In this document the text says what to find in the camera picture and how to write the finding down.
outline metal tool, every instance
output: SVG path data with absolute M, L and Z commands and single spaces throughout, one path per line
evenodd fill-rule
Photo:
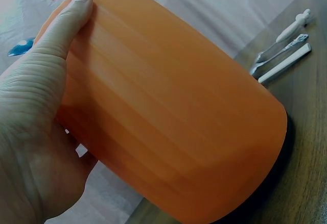
M 304 46 L 302 46 L 300 49 L 298 49 L 295 53 L 290 55 L 288 58 L 286 58 L 283 62 L 278 64 L 276 67 L 272 68 L 268 72 L 266 72 L 264 75 L 262 75 L 258 82 L 261 84 L 268 79 L 272 78 L 277 73 L 281 72 L 282 70 L 286 69 L 296 61 L 298 61 L 300 58 L 302 58 L 305 54 L 309 53 L 311 51 L 311 46 L 307 43 Z
M 254 75 L 255 71 L 257 70 L 258 67 L 261 67 L 265 65 L 266 63 L 270 62 L 271 60 L 275 59 L 278 57 L 280 54 L 284 53 L 285 51 L 289 50 L 290 48 L 296 46 L 299 43 L 303 43 L 308 39 L 309 35 L 308 34 L 300 34 L 296 39 L 294 39 L 291 43 L 286 45 L 280 52 L 278 52 L 276 55 L 274 55 L 272 58 L 268 59 L 267 61 L 260 62 L 260 63 L 254 63 L 250 69 L 250 74 Z
M 19 56 L 25 54 L 32 48 L 35 37 L 27 38 L 17 43 L 17 45 L 8 52 L 8 57 Z
M 268 49 L 266 49 L 263 52 L 260 52 L 257 57 L 254 60 L 255 63 L 261 63 L 264 62 L 263 60 L 263 54 L 269 51 L 271 48 L 273 48 L 277 43 L 281 43 L 282 41 L 288 39 L 292 36 L 292 34 L 295 33 L 295 31 L 300 27 L 304 26 L 307 23 L 307 20 L 309 19 L 311 14 L 310 9 L 306 9 L 303 13 L 298 14 L 295 17 L 295 22 L 293 22 L 291 25 L 289 25 L 285 30 L 282 31 L 282 33 L 276 38 L 275 43 L 273 43 Z

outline black base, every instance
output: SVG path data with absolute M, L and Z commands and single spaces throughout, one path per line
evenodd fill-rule
M 261 206 L 265 199 L 267 199 L 267 197 L 271 194 L 273 188 L 283 175 L 292 154 L 294 134 L 295 132 L 292 119 L 289 115 L 287 115 L 287 132 L 284 144 L 267 177 L 264 179 L 258 189 L 242 205 L 222 219 L 213 222 L 214 224 L 246 223 L 246 220 L 253 215 L 255 210 Z

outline white tool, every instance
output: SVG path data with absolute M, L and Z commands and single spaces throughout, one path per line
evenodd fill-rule
M 310 9 L 306 9 L 303 13 L 298 14 L 295 17 L 295 22 L 293 22 L 284 31 L 282 31 L 282 33 L 276 38 L 276 41 L 275 41 L 275 43 L 273 43 L 272 46 L 270 46 L 265 51 L 260 52 L 257 55 L 256 59 L 254 60 L 253 64 L 265 62 L 265 60 L 263 59 L 263 54 L 265 52 L 269 51 L 271 48 L 273 48 L 277 43 L 280 43 L 280 42 L 288 39 L 289 37 L 291 37 L 300 26 L 304 26 L 307 23 L 307 20 L 309 19 L 310 14 L 311 14 Z
M 283 62 L 278 64 L 276 67 L 272 68 L 268 72 L 266 72 L 264 75 L 262 75 L 258 82 L 261 84 L 265 82 L 266 80 L 273 77 L 275 74 L 279 73 L 283 69 L 287 68 L 291 64 L 295 63 L 297 60 L 299 60 L 301 57 L 303 57 L 305 54 L 309 53 L 311 51 L 311 46 L 307 43 L 304 46 L 302 46 L 300 49 L 298 49 L 295 53 L 290 55 L 288 58 L 286 58 Z
M 289 49 L 293 48 L 294 46 L 303 43 L 307 40 L 307 38 L 309 37 L 308 34 L 300 34 L 296 39 L 294 39 L 291 43 L 289 43 L 288 45 L 286 45 L 280 52 L 278 52 L 276 55 L 274 55 L 272 58 L 268 59 L 267 61 L 264 62 L 260 62 L 260 63 L 254 63 L 250 69 L 250 74 L 253 76 L 255 71 L 257 70 L 258 67 L 261 67 L 263 65 L 265 65 L 266 63 L 270 62 L 271 60 L 275 59 L 276 57 L 278 57 L 280 54 L 288 51 Z
M 295 22 L 289 25 L 282 33 L 277 37 L 276 43 L 280 43 L 286 39 L 288 39 L 299 27 L 303 27 L 307 20 L 310 17 L 310 9 L 306 9 L 303 13 L 298 14 L 295 17 Z

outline blue object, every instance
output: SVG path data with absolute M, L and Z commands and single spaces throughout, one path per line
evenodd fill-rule
M 34 43 L 34 38 L 28 38 L 25 40 L 20 41 L 13 49 L 8 52 L 8 57 L 19 56 L 25 54 L 32 48 Z

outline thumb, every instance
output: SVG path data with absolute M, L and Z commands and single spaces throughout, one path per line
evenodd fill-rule
M 66 59 L 69 46 L 92 13 L 93 0 L 72 0 L 52 21 L 32 52 Z
M 69 46 L 92 12 L 93 0 L 72 0 L 32 49 L 0 76 L 0 103 L 6 111 L 52 122 L 60 106 Z

